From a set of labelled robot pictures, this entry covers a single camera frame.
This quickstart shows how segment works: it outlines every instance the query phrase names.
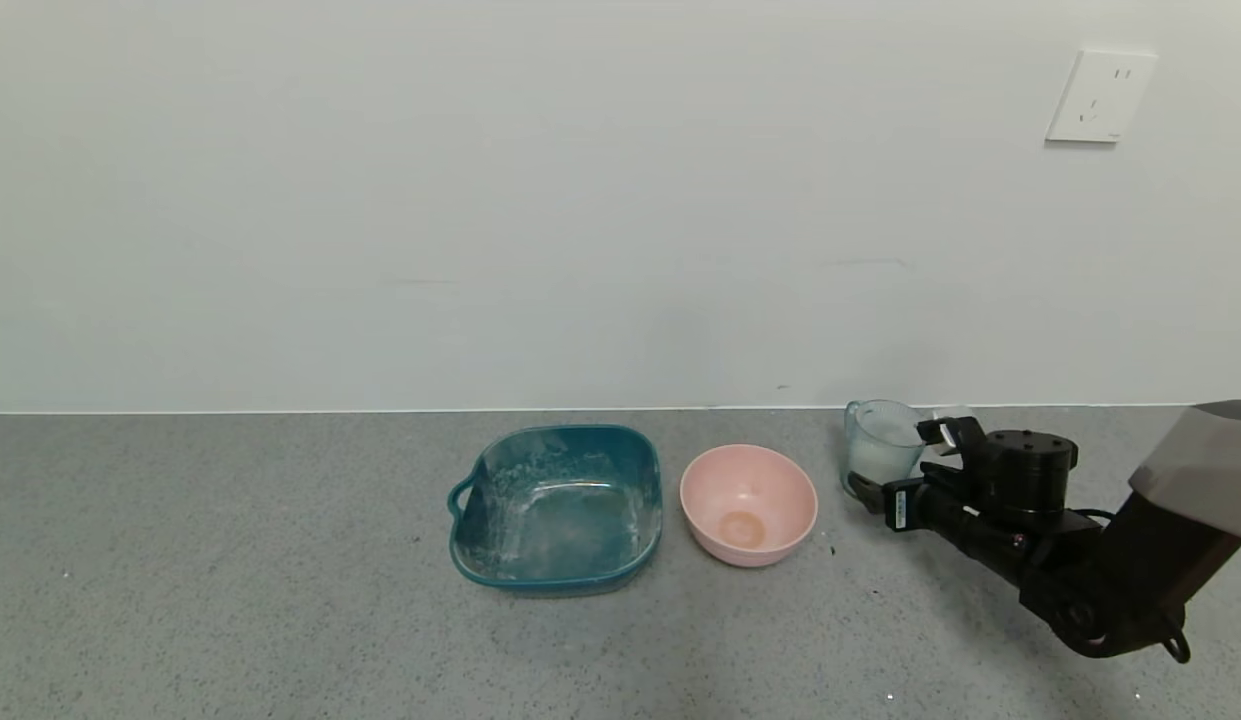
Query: wall socket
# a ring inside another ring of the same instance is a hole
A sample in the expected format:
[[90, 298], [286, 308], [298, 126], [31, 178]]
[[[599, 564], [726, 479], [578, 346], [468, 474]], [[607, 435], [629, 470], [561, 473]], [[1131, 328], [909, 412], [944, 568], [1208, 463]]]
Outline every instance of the wall socket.
[[1083, 50], [1064, 87], [1049, 140], [1118, 142], [1154, 77], [1158, 55]]

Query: measuring cup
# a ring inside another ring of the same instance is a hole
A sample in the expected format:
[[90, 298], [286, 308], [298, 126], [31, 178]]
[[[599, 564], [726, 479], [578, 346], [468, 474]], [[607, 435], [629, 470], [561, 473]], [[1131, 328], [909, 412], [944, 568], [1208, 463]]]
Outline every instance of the measuring cup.
[[843, 423], [848, 427], [848, 468], [843, 472], [843, 488], [853, 489], [850, 473], [875, 483], [891, 483], [908, 478], [922, 457], [923, 442], [917, 423], [927, 420], [921, 410], [894, 400], [867, 400], [848, 405]]

